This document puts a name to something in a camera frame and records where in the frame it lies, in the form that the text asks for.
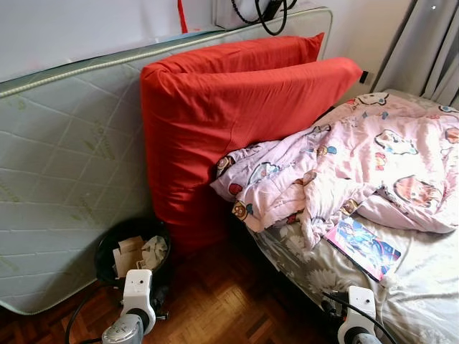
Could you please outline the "colourful comic book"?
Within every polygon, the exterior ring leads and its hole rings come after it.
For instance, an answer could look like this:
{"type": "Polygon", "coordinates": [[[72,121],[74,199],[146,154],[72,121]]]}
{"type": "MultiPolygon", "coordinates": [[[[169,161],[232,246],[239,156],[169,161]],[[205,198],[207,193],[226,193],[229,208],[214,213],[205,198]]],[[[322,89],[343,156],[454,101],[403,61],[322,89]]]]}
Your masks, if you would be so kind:
{"type": "Polygon", "coordinates": [[[353,219],[341,220],[328,230],[325,239],[376,282],[381,282],[402,257],[399,249],[353,219]]]}

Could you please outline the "crumpled pale paper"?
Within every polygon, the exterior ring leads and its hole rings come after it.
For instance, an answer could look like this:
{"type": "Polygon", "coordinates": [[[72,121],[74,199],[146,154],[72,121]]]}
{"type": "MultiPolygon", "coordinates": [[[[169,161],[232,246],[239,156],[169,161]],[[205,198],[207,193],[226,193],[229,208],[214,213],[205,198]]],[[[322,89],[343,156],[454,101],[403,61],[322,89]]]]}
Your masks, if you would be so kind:
{"type": "Polygon", "coordinates": [[[166,259],[168,249],[163,236],[150,238],[140,249],[141,258],[136,262],[137,268],[153,271],[166,259]]]}

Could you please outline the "red pillow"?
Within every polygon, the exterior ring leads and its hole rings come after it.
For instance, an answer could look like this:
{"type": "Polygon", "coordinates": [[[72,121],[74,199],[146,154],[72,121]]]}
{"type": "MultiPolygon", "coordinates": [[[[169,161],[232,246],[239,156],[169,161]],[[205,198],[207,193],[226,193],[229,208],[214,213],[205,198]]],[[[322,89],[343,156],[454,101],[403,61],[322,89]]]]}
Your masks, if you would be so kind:
{"type": "Polygon", "coordinates": [[[148,185],[177,252],[196,252],[227,235],[230,203],[210,186],[221,157],[307,128],[361,73],[342,58],[181,54],[144,67],[148,185]]]}
{"type": "Polygon", "coordinates": [[[305,65],[318,60],[324,37],[323,32],[312,37],[263,37],[188,50],[148,64],[141,74],[254,72],[305,65]]]}

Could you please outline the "bed with grey floral sheet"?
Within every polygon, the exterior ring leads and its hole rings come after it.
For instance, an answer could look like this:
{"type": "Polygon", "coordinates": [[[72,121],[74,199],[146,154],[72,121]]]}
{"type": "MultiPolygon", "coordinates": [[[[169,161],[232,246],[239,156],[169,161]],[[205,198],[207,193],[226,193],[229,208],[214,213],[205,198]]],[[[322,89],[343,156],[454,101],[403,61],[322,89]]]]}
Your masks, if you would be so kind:
{"type": "MultiPolygon", "coordinates": [[[[423,105],[439,105],[396,92],[387,94],[423,105]]],[[[440,234],[394,229],[358,214],[350,219],[357,220],[402,253],[381,282],[371,279],[325,237],[307,249],[298,222],[281,222],[262,232],[253,232],[245,226],[272,265],[319,307],[322,292],[347,292],[351,286],[367,288],[376,299],[376,319],[395,340],[402,344],[458,344],[457,229],[440,234]]]]}

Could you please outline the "brown cardboard scrap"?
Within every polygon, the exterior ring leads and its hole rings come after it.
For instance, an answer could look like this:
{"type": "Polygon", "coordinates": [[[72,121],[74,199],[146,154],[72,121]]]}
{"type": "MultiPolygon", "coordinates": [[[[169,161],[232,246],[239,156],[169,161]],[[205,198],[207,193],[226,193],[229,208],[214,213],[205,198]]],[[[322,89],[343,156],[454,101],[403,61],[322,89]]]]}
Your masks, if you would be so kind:
{"type": "Polygon", "coordinates": [[[117,243],[113,249],[117,278],[124,278],[128,271],[137,269],[138,262],[143,262],[142,248],[146,242],[141,236],[132,236],[117,243]]]}

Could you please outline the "pink cartoon print blanket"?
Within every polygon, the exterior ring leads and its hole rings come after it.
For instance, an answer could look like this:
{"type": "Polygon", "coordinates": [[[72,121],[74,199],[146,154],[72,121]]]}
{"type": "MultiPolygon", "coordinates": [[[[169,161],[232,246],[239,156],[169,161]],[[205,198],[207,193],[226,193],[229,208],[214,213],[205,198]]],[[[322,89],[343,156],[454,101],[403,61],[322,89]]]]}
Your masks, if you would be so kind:
{"type": "Polygon", "coordinates": [[[253,232],[301,224],[313,248],[354,214],[394,229],[459,227],[459,111],[376,92],[282,140],[229,152],[212,188],[253,232]]]}

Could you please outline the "black round waste bin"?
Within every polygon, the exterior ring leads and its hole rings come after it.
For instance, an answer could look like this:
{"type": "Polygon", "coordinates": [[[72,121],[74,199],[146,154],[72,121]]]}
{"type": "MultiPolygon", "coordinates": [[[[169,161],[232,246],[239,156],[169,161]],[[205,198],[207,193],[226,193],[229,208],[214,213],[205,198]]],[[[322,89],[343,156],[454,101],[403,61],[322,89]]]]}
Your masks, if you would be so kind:
{"type": "Polygon", "coordinates": [[[101,284],[106,284],[117,289],[123,289],[125,280],[117,278],[115,271],[115,258],[113,249],[118,248],[118,242],[133,237],[152,239],[160,236],[165,239],[165,261],[152,271],[152,289],[169,285],[174,278],[174,265],[171,261],[173,239],[165,223],[155,217],[132,217],[114,225],[100,237],[100,242],[94,254],[94,267],[96,279],[101,284]]]}

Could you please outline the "grey curtain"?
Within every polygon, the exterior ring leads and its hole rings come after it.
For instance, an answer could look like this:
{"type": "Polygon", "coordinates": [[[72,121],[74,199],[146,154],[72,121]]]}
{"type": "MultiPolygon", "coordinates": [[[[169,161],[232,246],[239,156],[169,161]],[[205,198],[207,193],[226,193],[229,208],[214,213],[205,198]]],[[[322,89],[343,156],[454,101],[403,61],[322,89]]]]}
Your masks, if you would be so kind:
{"type": "Polygon", "coordinates": [[[373,91],[452,105],[459,88],[459,0],[412,0],[373,91]]]}

